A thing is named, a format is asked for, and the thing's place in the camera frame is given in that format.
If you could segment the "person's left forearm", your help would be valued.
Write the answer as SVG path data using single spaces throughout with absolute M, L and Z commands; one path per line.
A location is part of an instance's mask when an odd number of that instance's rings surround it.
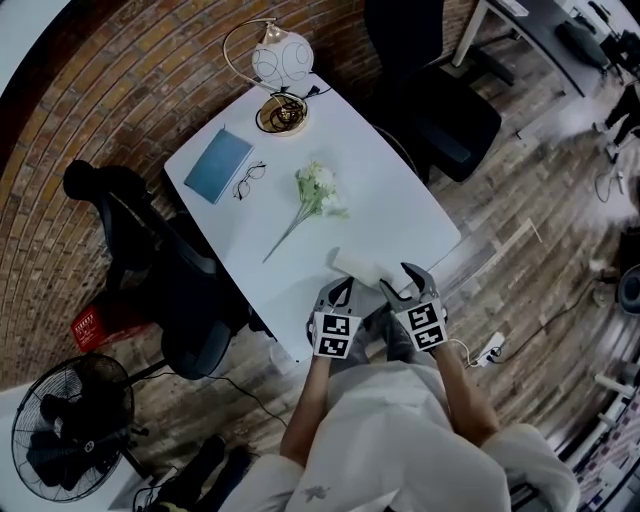
M 319 425 L 327 413 L 331 360 L 314 356 L 295 407 L 285 429 L 279 454 L 305 466 Z

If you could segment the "white artificial flower bouquet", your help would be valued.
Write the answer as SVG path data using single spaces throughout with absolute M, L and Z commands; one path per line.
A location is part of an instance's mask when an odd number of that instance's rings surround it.
M 309 165 L 295 172 L 295 181 L 300 206 L 292 221 L 262 260 L 263 263 L 266 263 L 292 232 L 306 220 L 312 217 L 349 217 L 348 208 L 338 193 L 335 175 L 326 166 L 311 161 Z

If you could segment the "black office chair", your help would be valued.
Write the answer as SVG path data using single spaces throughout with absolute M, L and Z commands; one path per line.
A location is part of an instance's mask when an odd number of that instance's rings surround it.
M 382 74 L 372 123 L 394 138 L 424 178 L 455 182 L 479 166 L 502 124 L 469 85 L 441 69 L 444 0 L 365 0 L 364 21 Z
M 199 380 L 214 372 L 242 328 L 268 330 L 193 218 L 185 211 L 164 218 L 133 170 L 75 160 L 63 187 L 69 198 L 92 204 L 103 226 L 111 264 L 92 304 L 108 333 L 158 325 L 165 364 Z

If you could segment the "black round bag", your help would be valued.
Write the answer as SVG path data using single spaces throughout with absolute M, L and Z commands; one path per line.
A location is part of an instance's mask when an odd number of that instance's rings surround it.
M 565 21 L 555 27 L 555 35 L 584 64 L 601 71 L 608 67 L 609 59 L 586 28 Z

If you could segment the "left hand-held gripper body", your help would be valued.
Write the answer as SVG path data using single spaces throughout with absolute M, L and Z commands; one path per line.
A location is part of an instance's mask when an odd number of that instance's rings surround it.
M 361 318 L 334 311 L 314 311 L 308 326 L 308 338 L 313 355 L 340 359 L 347 358 Z

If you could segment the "black pedestal fan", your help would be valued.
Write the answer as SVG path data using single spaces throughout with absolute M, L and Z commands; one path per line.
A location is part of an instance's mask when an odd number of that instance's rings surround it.
M 116 359 L 96 352 L 68 359 L 50 369 L 29 387 L 12 424 L 12 458 L 22 483 L 32 494 L 49 502 L 70 503 L 94 493 L 111 476 L 123 455 L 136 446 L 138 438 L 149 433 L 135 420 L 134 385 L 164 368 L 186 380 L 208 377 L 221 362 L 232 336 L 231 329 L 221 321 L 215 322 L 202 338 L 179 340 L 165 334 L 161 340 L 162 359 L 134 374 L 128 373 Z M 90 470 L 71 491 L 60 486 L 45 486 L 26 458 L 31 434 L 46 428 L 40 414 L 40 403 L 47 394 L 71 402 L 83 398 L 102 409 L 122 411 L 127 418 L 126 436 L 122 440 L 117 464 L 103 476 Z

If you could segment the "person's right forearm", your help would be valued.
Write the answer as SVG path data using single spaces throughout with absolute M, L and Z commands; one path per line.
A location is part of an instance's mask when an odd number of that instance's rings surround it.
M 444 385 L 454 431 L 481 447 L 500 430 L 494 408 L 448 343 L 436 347 L 433 355 Z

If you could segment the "gold lamp with globe shade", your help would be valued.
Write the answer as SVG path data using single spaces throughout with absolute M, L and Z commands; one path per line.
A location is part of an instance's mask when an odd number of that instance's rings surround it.
M 263 31 L 251 51 L 251 70 L 238 69 L 229 53 L 235 34 L 252 25 Z M 254 122 L 269 135 L 291 136 L 305 127 L 310 118 L 308 101 L 330 91 L 317 84 L 313 73 L 314 52 L 302 35 L 277 25 L 275 17 L 254 18 L 236 25 L 222 41 L 222 55 L 230 70 L 253 86 L 262 104 Z

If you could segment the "dark desk with white legs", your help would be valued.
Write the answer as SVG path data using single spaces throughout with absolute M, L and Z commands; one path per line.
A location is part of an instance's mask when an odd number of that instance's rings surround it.
M 496 0 L 478 0 L 466 30 L 456 48 L 452 65 L 464 60 L 488 12 L 497 15 L 518 32 L 553 68 L 568 86 L 570 94 L 591 97 L 601 84 L 602 74 L 574 56 L 555 35 L 555 27 L 570 21 L 554 0 L 517 0 L 526 7 L 526 17 L 514 17 Z

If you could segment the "thin-framed eyeglasses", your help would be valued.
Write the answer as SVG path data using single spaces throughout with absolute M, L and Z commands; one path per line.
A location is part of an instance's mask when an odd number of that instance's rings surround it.
M 233 197 L 238 200 L 245 199 L 251 191 L 251 183 L 260 180 L 266 173 L 267 165 L 263 161 L 251 163 L 243 177 L 233 186 Z

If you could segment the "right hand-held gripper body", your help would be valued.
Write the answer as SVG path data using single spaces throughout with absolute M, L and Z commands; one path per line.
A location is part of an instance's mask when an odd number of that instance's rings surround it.
M 444 311 L 438 298 L 395 313 L 416 351 L 425 352 L 447 342 Z

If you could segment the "blue notebook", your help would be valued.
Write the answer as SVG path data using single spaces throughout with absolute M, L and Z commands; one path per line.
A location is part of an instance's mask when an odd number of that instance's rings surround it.
M 184 184 L 216 204 L 254 146 L 226 128 L 220 129 L 201 154 Z

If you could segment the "red plastic crate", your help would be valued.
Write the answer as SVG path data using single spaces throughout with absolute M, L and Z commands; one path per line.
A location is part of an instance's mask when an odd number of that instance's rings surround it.
M 145 331 L 150 323 L 123 302 L 93 302 L 72 322 L 71 333 L 82 353 L 95 351 Z

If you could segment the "white folding table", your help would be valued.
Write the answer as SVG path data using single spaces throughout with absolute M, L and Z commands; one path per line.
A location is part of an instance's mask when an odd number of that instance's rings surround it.
M 302 85 L 308 99 L 305 126 L 290 136 L 260 131 L 255 122 L 267 94 L 253 88 L 193 135 L 165 163 L 165 171 L 200 231 L 277 342 L 297 362 L 312 353 L 305 324 L 319 290 L 336 278 L 329 267 L 341 249 L 409 283 L 402 264 L 430 269 L 460 241 L 440 204 L 379 133 L 317 75 Z M 186 177 L 220 130 L 249 142 L 250 162 L 263 177 L 249 195 L 226 190 L 210 203 Z M 344 218 L 311 217 L 293 227 L 300 205 L 295 173 L 318 162 L 336 178 Z

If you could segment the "person's grey trousers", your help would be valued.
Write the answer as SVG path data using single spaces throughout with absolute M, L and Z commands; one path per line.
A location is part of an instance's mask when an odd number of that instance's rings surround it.
M 428 352 L 417 351 L 389 305 L 379 308 L 365 318 L 358 327 L 346 359 L 331 363 L 331 371 L 337 373 L 348 368 L 369 363 L 366 348 L 370 343 L 382 339 L 386 345 L 386 361 L 401 361 L 436 367 L 434 357 Z

